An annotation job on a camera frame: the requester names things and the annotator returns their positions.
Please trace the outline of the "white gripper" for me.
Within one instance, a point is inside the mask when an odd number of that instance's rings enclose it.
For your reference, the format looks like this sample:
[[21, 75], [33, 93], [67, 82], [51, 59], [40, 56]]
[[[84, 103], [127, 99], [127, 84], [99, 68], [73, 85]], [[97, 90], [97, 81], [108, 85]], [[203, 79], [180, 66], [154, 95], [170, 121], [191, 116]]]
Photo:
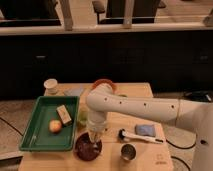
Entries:
[[106, 113], [90, 113], [87, 118], [87, 128], [95, 133], [101, 133], [107, 125]]

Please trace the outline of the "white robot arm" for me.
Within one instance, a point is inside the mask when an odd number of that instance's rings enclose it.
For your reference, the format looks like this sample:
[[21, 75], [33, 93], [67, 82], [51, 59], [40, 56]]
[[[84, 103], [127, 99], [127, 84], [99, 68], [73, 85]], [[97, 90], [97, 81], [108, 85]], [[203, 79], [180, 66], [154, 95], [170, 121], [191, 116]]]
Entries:
[[213, 103], [182, 99], [122, 97], [115, 85], [97, 80], [86, 97], [91, 140], [102, 133], [108, 112], [118, 112], [176, 126], [197, 135], [192, 171], [213, 171]]

